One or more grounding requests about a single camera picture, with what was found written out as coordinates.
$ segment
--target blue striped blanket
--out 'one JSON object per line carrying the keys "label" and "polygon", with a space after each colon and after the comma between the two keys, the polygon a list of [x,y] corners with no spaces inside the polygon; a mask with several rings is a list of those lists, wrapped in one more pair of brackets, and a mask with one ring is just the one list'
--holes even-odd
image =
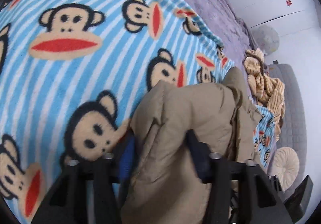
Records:
{"label": "blue striped blanket", "polygon": [[7,0],[0,192],[18,220],[31,221],[60,161],[110,151],[159,80],[221,82],[233,66],[222,47],[183,0]]}

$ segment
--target gray headboard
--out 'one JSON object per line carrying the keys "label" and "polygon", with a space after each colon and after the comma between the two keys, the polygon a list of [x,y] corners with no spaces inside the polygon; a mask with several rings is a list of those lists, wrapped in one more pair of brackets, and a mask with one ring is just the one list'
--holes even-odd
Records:
{"label": "gray headboard", "polygon": [[285,117],[277,148],[291,147],[298,154],[300,169],[293,185],[285,191],[285,197],[290,197],[296,187],[302,182],[307,158],[307,130],[303,101],[293,69],[287,64],[269,65],[270,77],[280,78],[285,84]]}

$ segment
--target screw head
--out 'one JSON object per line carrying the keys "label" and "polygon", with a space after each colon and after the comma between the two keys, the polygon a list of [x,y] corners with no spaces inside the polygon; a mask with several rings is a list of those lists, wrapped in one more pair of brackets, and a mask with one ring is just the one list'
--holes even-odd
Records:
{"label": "screw head", "polygon": [[76,166],[78,163],[79,163],[79,161],[73,159],[73,160],[70,160],[70,161],[68,162],[68,165],[69,165],[69,166]]}
{"label": "screw head", "polygon": [[256,162],[253,160],[246,160],[245,163],[247,166],[250,166],[250,167],[256,166]]}
{"label": "screw head", "polygon": [[219,160],[222,158],[222,155],[220,155],[219,153],[213,152],[213,153],[210,153],[210,158],[213,160]]}
{"label": "screw head", "polygon": [[113,159],[113,157],[114,157],[114,154],[113,153],[105,153],[104,155],[103,155],[103,158],[104,159],[106,159],[106,160],[108,160],[108,159]]}

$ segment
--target purple bedsheet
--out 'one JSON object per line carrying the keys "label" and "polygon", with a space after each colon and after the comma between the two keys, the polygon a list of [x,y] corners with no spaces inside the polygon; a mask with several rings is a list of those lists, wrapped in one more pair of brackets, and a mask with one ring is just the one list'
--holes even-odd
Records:
{"label": "purple bedsheet", "polygon": [[244,32],[245,28],[237,22],[227,0],[185,1],[200,15],[209,29],[222,39],[225,55],[235,62],[236,67],[242,70],[247,82],[243,60],[245,50],[250,48],[249,37]]}

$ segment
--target pillow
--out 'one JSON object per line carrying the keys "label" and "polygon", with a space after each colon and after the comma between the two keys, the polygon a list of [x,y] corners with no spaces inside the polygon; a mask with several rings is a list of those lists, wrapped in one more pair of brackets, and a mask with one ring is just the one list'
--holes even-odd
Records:
{"label": "pillow", "polygon": [[290,147],[282,147],[275,152],[271,175],[279,178],[283,191],[295,181],[300,168],[297,153]]}

